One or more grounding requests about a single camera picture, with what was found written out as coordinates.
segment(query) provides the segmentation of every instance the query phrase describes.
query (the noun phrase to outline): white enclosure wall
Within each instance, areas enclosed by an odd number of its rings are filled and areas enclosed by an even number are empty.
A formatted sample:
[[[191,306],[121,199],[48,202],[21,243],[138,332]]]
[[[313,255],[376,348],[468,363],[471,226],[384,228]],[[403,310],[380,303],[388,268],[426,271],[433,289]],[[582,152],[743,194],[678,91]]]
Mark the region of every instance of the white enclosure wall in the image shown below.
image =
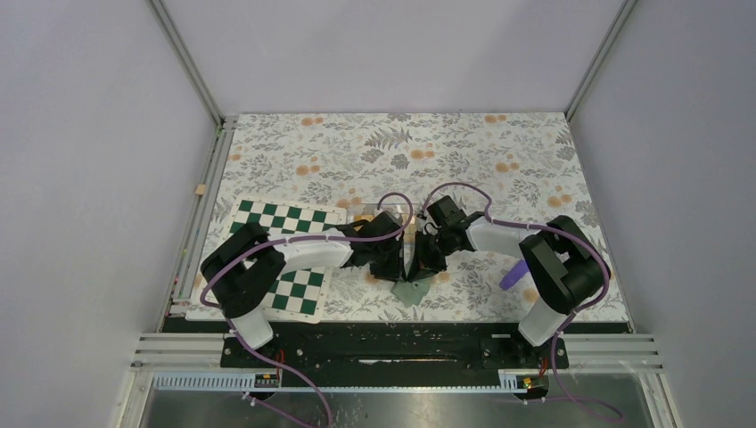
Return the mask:
[[[226,115],[564,111],[621,0],[166,0]]]
[[[688,427],[752,426],[756,2],[640,2],[573,121]]]
[[[102,427],[214,127],[146,2],[4,2],[0,58],[0,426]]]

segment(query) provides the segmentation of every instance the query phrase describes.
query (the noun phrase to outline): metal frame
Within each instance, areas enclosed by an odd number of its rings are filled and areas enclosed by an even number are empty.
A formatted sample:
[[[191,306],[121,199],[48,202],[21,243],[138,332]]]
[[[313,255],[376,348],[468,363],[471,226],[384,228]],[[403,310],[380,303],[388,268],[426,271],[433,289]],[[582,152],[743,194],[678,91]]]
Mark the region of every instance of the metal frame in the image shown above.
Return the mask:
[[[206,185],[204,194],[195,200],[190,220],[182,240],[181,251],[171,277],[172,287],[166,296],[166,306],[171,301],[180,303],[191,295],[195,272],[199,266],[202,246],[210,225],[210,217],[215,205],[221,177],[226,165],[228,151],[233,139],[238,116],[224,117],[216,105],[210,90],[189,54],[183,39],[177,31],[165,4],[161,0],[148,0],[155,17],[186,72],[197,95],[211,119],[218,126],[218,135],[210,147],[208,159],[201,173],[201,183]],[[584,100],[596,74],[604,65],[618,35],[626,25],[637,0],[625,0],[611,27],[607,31],[585,76],[572,97],[565,117],[571,122]],[[180,313],[185,307],[176,305],[170,313]],[[127,374],[124,388],[119,395],[115,409],[113,426],[136,428],[139,426],[150,391],[165,385],[166,379],[183,379],[184,383],[172,388],[198,388],[212,391],[212,388],[236,388],[246,383],[207,382],[208,379],[247,379],[256,373],[270,373],[268,369],[229,369],[220,367],[224,352],[224,339],[228,333],[146,333],[143,334],[132,358],[132,368]],[[654,426],[664,428],[681,427],[677,408],[672,400],[662,360],[656,351],[653,337],[648,334],[564,334],[571,368],[567,373],[576,374],[626,374],[634,373],[643,386],[646,404],[651,412]],[[530,370],[500,371],[500,375],[525,375]],[[309,391],[307,388],[287,388],[287,391]],[[492,392],[497,388],[326,388],[333,392]]]
[[[234,130],[226,128],[226,124],[224,124],[202,171],[201,183],[206,186],[205,193],[198,195],[195,201],[184,233],[176,267],[173,271],[176,286],[173,287],[171,297],[176,303],[188,301],[191,297],[194,277],[200,265],[202,246],[205,243],[208,227],[210,227],[210,218],[233,139]]]
[[[506,334],[492,337],[506,337]],[[247,391],[251,375],[272,369],[223,368],[224,339],[229,333],[146,333],[132,358],[133,381],[123,414],[115,426],[139,426],[152,389]],[[641,382],[655,427],[681,427],[662,360],[650,334],[563,334],[571,368],[565,374],[635,374]],[[499,370],[502,379],[531,375],[532,370]],[[307,392],[309,388],[256,391]],[[509,393],[506,387],[322,388],[328,392]]]
[[[620,6],[620,11],[617,12],[617,16],[614,17],[614,21],[609,27],[609,31],[606,32],[606,36],[604,36],[604,40],[598,47],[596,55],[593,57],[593,60],[591,60],[590,65],[588,65],[588,70],[586,71],[585,76],[583,76],[583,79],[580,81],[578,90],[575,91],[575,95],[572,96],[570,103],[567,104],[567,110],[564,112],[564,117],[567,118],[567,122],[572,122],[572,118],[575,117],[575,113],[578,111],[580,104],[583,102],[588,89],[593,84],[596,73],[598,73],[598,71],[604,65],[606,57],[614,47],[614,43],[617,41],[617,37],[620,35],[620,32],[628,22],[628,18],[630,17],[630,14],[633,13],[633,10],[635,9],[637,3],[638,0],[625,0],[622,3],[622,6]]]
[[[168,9],[166,9],[162,0],[147,0],[147,4],[150,5],[152,12],[155,14],[155,19],[158,20],[160,28],[168,38],[178,62],[186,72],[186,77],[189,78],[189,82],[192,83],[194,90],[197,91],[197,95],[200,97],[202,105],[205,107],[205,110],[208,112],[215,125],[219,127],[223,124],[223,113],[221,113],[218,105],[215,103],[215,99],[213,99],[212,94],[208,89],[208,86],[202,79],[202,75],[200,74],[199,69],[197,69],[197,64],[194,63],[192,56],[189,54],[189,50],[186,49],[186,44],[178,33],[176,24],[173,22],[173,19],[171,19]]]

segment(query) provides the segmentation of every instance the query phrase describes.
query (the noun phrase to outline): floral tablecloth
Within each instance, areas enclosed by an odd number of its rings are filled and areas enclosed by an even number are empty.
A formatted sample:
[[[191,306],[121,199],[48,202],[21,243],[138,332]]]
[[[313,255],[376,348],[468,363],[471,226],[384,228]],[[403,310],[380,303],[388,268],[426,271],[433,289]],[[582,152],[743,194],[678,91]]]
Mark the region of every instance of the floral tablecloth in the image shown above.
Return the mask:
[[[239,117],[202,252],[219,244],[241,193],[347,208],[400,191],[421,203],[436,185],[463,181],[494,199],[495,218],[577,221],[608,260],[567,122],[561,113],[517,114],[246,114]],[[482,198],[451,194],[468,213]],[[433,277],[419,306],[406,308],[392,283],[362,269],[336,269],[325,321],[519,321],[538,298],[530,278],[499,288],[515,259],[458,252]],[[616,281],[605,300],[578,320],[626,321]]]

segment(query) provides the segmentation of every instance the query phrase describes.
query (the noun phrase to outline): purple object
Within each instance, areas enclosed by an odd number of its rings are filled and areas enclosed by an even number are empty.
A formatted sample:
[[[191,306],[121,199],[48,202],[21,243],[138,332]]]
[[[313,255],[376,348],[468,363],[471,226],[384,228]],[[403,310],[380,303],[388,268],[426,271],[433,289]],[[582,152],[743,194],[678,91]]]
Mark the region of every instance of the purple object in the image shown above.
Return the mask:
[[[514,265],[512,270],[507,272],[506,275],[501,278],[501,283],[499,283],[499,286],[502,290],[509,290],[510,288],[514,287],[514,285],[517,284],[517,281],[520,281],[522,277],[527,273],[528,263],[526,263],[525,260],[520,260],[516,265]]]

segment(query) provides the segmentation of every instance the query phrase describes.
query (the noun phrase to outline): green and white checkered board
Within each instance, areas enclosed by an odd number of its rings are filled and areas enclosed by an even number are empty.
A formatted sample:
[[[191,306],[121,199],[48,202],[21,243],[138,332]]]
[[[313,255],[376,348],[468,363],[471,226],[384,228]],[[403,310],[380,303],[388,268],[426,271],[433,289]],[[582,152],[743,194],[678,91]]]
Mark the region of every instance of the green and white checkered board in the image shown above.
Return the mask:
[[[229,213],[224,239],[245,223],[251,222],[260,223],[272,235],[285,235],[323,232],[346,220],[347,211],[341,208],[278,201],[262,196],[239,196]],[[331,272],[330,267],[314,267],[279,276],[261,303],[266,317],[274,320],[319,322]]]

